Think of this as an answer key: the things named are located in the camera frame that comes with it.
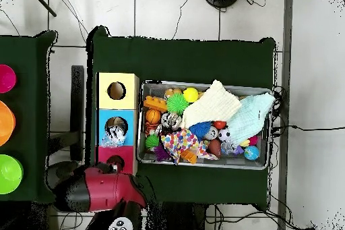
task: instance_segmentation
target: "shape sorter box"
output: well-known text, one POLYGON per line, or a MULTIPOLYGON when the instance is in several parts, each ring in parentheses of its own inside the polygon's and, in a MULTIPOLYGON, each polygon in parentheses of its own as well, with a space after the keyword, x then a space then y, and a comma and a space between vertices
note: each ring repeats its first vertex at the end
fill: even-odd
POLYGON ((100 109, 137 109, 139 78, 135 74, 98 73, 100 109))
POLYGON ((122 169, 122 173, 128 173, 135 175, 137 173, 137 159, 135 157, 134 146, 121 146, 116 148, 98 147, 98 161, 100 163, 106 163, 106 161, 112 156, 119 156, 125 163, 122 169))
POLYGON ((98 145, 102 146, 102 139, 105 137, 105 125, 107 121, 114 117, 120 117, 128 125, 126 132, 126 139, 123 146, 134 146, 135 136, 137 131, 137 111, 136 110, 99 110, 99 123, 98 123, 98 145))

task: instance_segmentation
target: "colorful bowl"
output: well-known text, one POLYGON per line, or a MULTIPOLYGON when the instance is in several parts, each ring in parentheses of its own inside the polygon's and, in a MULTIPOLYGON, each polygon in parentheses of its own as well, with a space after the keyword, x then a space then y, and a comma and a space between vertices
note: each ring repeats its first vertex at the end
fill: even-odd
POLYGON ((15 117, 7 105, 0 101, 0 146, 4 145, 12 135, 15 117))
POLYGON ((0 194, 13 192, 23 178, 22 164, 11 156, 0 154, 0 194))
POLYGON ((15 72, 10 66, 0 64, 0 93, 10 91, 17 82, 15 72))

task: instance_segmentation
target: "green bowl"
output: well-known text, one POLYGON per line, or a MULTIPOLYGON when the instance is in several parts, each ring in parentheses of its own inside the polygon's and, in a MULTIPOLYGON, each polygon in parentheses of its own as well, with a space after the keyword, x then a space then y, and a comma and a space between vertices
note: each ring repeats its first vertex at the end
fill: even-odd
POLYGON ((15 158, 0 154, 0 194, 13 192, 23 178, 23 166, 15 158))

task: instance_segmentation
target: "orange basketball toy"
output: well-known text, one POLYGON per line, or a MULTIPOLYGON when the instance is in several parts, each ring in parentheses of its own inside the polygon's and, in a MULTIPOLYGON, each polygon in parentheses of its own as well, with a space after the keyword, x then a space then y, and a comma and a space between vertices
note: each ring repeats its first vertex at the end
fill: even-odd
POLYGON ((146 112, 146 121, 151 124, 158 123, 158 121, 160 121, 160 111, 149 109, 146 112))

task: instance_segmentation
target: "pink bowl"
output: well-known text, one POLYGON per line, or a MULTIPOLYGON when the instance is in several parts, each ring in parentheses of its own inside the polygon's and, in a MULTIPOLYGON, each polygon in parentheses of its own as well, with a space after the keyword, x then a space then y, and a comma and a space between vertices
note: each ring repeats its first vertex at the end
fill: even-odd
POLYGON ((8 65, 0 64, 0 93, 10 91, 16 82, 17 77, 13 69, 8 65))

